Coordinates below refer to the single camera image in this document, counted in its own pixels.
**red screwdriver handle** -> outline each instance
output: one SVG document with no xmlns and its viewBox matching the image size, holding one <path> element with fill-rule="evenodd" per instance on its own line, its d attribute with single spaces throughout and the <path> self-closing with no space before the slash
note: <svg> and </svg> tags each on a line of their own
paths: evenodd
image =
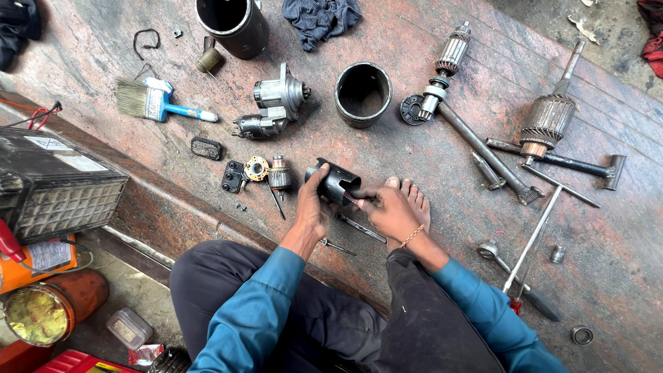
<svg viewBox="0 0 663 373">
<path fill-rule="evenodd" d="M 2 219 L 0 219 L 0 251 L 17 263 L 25 260 L 25 254 L 19 241 Z"/>
<path fill-rule="evenodd" d="M 513 312 L 516 313 L 516 315 L 520 315 L 520 308 L 522 307 L 522 301 L 520 299 L 511 297 L 511 303 L 509 307 Z"/>
</svg>

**blue sleeve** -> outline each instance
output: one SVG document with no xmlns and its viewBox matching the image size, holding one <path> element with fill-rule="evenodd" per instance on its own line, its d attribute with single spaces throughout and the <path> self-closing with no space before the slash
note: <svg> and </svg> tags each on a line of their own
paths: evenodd
<svg viewBox="0 0 663 373">
<path fill-rule="evenodd" d="M 216 311 L 189 373 L 260 372 L 286 323 L 304 266 L 299 255 L 277 247 Z"/>
<path fill-rule="evenodd" d="M 536 331 L 509 308 L 510 299 L 500 289 L 481 281 L 453 258 L 430 275 L 465 313 L 507 372 L 567 371 L 538 340 Z"/>
</svg>

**dark pants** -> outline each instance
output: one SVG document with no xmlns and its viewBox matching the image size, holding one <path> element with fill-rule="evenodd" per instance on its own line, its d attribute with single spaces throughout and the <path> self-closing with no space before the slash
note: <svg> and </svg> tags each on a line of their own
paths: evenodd
<svg viewBox="0 0 663 373">
<path fill-rule="evenodd" d="M 205 347 L 214 313 L 267 260 L 230 241 L 207 241 L 178 259 L 170 292 L 191 359 Z M 264 372 L 502 372 L 458 306 L 406 250 L 387 259 L 389 323 L 368 304 L 304 274 Z"/>
</svg>

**foot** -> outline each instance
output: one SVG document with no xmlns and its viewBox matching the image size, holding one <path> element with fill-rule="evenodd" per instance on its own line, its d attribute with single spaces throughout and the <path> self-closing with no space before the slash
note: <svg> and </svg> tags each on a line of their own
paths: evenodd
<svg viewBox="0 0 663 373">
<path fill-rule="evenodd" d="M 424 225 L 424 230 L 428 233 L 430 230 L 430 201 L 424 197 L 412 180 L 405 178 L 402 181 L 396 176 L 392 176 L 385 181 L 386 187 L 399 188 L 400 192 L 410 202 L 410 207 L 416 215 L 419 223 Z M 387 238 L 387 250 L 391 252 L 400 247 L 402 242 Z"/>
</svg>

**gold bracelet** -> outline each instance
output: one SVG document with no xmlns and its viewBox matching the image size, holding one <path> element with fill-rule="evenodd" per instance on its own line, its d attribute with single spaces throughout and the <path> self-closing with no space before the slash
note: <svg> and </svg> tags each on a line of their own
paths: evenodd
<svg viewBox="0 0 663 373">
<path fill-rule="evenodd" d="M 417 233 L 421 232 L 421 230 L 424 229 L 424 225 L 421 224 L 419 228 L 417 228 L 411 235 L 410 237 L 407 238 L 407 240 L 403 241 L 403 243 L 400 245 L 400 248 L 403 249 L 407 244 L 416 236 Z"/>
</svg>

